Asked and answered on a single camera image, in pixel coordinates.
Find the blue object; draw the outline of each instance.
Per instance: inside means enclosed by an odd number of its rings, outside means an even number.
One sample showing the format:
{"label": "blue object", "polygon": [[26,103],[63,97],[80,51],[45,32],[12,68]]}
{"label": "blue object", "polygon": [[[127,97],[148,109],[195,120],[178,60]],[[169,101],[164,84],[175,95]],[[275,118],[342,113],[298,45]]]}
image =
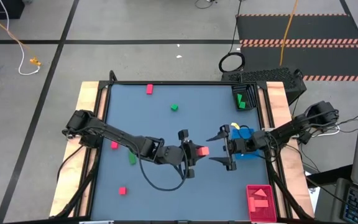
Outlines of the blue object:
{"label": "blue object", "polygon": [[[238,162],[237,170],[228,172],[208,159],[226,157],[223,140],[206,140],[233,121],[259,130],[257,110],[235,110],[229,85],[154,85],[153,97],[144,89],[145,85],[114,84],[106,122],[135,136],[164,138],[166,146],[179,146],[178,132],[188,129],[189,139],[208,146],[209,155],[197,161],[195,178],[176,191],[162,192],[147,183],[139,166],[128,163],[126,147],[111,150],[111,141],[104,140],[91,220],[249,220],[246,186],[269,184],[266,162]],[[172,103],[180,110],[172,113]],[[157,187],[172,188],[181,181],[170,165],[142,165]],[[118,194],[121,186],[128,189],[125,197]]]}
{"label": "blue object", "polygon": [[[237,130],[236,128],[232,129],[231,138],[232,139],[239,139],[243,137],[244,139],[249,139],[251,137],[251,134],[254,133],[254,129],[250,128],[240,128],[240,130]],[[251,152],[248,154],[235,154],[234,157],[236,160],[242,160],[242,159],[255,159],[258,158],[256,155],[260,155],[259,149],[255,152]]]}

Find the red box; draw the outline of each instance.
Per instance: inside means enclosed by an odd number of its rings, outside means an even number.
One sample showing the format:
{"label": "red box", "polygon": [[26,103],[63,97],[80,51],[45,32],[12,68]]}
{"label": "red box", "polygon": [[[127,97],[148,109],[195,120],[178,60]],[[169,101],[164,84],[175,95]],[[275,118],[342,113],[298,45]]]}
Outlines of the red box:
{"label": "red box", "polygon": [[277,221],[272,186],[247,185],[247,200],[249,219],[252,222],[275,223]]}
{"label": "red box", "polygon": [[153,84],[147,84],[146,94],[148,94],[148,95],[153,94]]}
{"label": "red box", "polygon": [[115,141],[111,141],[111,148],[112,149],[118,149],[118,146],[119,146],[118,143],[116,143]]}
{"label": "red box", "polygon": [[197,155],[198,156],[207,156],[209,155],[209,149],[208,147],[204,146],[197,149]]}
{"label": "red box", "polygon": [[127,188],[126,187],[120,187],[118,190],[120,195],[126,195],[127,194]]}

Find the concrete floor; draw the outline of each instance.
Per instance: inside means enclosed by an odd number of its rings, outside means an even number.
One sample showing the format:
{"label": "concrete floor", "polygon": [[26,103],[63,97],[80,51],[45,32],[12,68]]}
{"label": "concrete floor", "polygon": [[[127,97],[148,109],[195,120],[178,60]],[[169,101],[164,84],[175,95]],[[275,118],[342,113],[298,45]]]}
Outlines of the concrete floor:
{"label": "concrete floor", "polygon": [[[358,26],[358,0],[346,2]],[[58,40],[72,3],[34,0],[21,19],[11,22],[11,31],[20,39]],[[246,0],[241,13],[290,13],[293,3]],[[237,6],[237,0],[219,1],[204,10],[195,8],[193,0],[80,0],[67,39],[229,40]],[[301,0],[297,12],[344,11],[339,0]],[[1,29],[0,39],[9,39]],[[0,205],[57,48],[31,47],[44,66],[40,73],[23,77],[17,73],[19,46],[0,45]],[[75,109],[82,81],[107,79],[110,69],[120,80],[219,80],[218,62],[229,48],[227,44],[65,45],[4,221],[48,217],[66,144],[60,131]],[[234,58],[224,66],[238,63]],[[23,71],[32,69],[25,63]],[[306,82],[306,86],[295,114],[326,100],[340,110],[340,120],[358,115],[358,82]],[[343,129],[354,127],[357,122]],[[328,170],[352,162],[355,140],[356,133],[341,133],[312,139],[303,149],[320,170]]]}

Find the wooden table frame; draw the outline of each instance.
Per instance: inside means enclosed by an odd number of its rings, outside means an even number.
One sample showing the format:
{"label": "wooden table frame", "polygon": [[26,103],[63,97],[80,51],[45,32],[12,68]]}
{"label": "wooden table frame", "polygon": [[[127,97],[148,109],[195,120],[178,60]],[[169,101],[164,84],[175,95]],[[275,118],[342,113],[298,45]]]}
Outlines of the wooden table frame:
{"label": "wooden table frame", "polygon": [[[107,83],[104,82],[83,82],[81,85],[80,94],[76,105],[76,110],[91,110],[99,119],[103,119],[106,115],[106,102],[109,101],[109,93],[107,88],[103,88]],[[263,117],[263,124],[266,128],[278,127],[291,121],[291,114],[285,96],[283,83],[281,82],[267,82],[266,89],[258,89],[260,98],[260,107]],[[78,144],[79,138],[68,141],[64,158],[67,158],[73,153],[80,145]],[[298,149],[295,140],[288,143],[289,146]],[[67,202],[71,199],[74,192],[78,189],[80,181],[84,179],[87,172],[83,172],[83,167],[88,168],[88,172],[93,165],[93,159],[96,154],[96,149],[81,150],[78,154],[73,156],[68,161],[60,173],[55,196],[50,211],[50,216],[59,213]],[[285,176],[287,189],[294,196],[295,200],[302,206],[307,214],[314,216],[313,208],[311,206],[309,191],[304,175],[303,165],[299,152],[296,152],[290,147],[284,147],[281,151],[281,164],[273,163],[274,168],[277,170],[278,166],[282,166]],[[70,216],[86,216],[90,213],[90,183],[85,190],[82,199],[79,202],[80,206],[76,206]],[[286,208],[289,210],[288,204],[283,200],[283,195],[279,188],[275,188],[278,204],[278,212],[282,218],[287,217]],[[292,210],[290,214],[297,218]]]}

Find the green block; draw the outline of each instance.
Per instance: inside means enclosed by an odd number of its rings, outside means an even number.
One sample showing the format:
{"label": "green block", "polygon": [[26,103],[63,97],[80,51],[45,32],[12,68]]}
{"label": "green block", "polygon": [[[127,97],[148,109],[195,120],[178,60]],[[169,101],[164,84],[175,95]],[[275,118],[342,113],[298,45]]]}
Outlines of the green block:
{"label": "green block", "polygon": [[178,109],[178,105],[171,105],[171,109],[172,109],[173,111],[176,111],[176,110]]}
{"label": "green block", "polygon": [[129,163],[133,166],[133,165],[135,165],[136,164],[136,156],[133,154],[133,153],[131,153],[130,151],[128,151],[129,152]]}
{"label": "green block", "polygon": [[246,108],[246,103],[245,103],[245,102],[241,102],[240,105],[239,105],[239,107],[240,107],[241,109],[245,109],[245,108]]}
{"label": "green block", "polygon": [[237,102],[238,102],[238,104],[241,103],[241,98],[242,98],[242,95],[241,95],[241,94],[237,94]]}

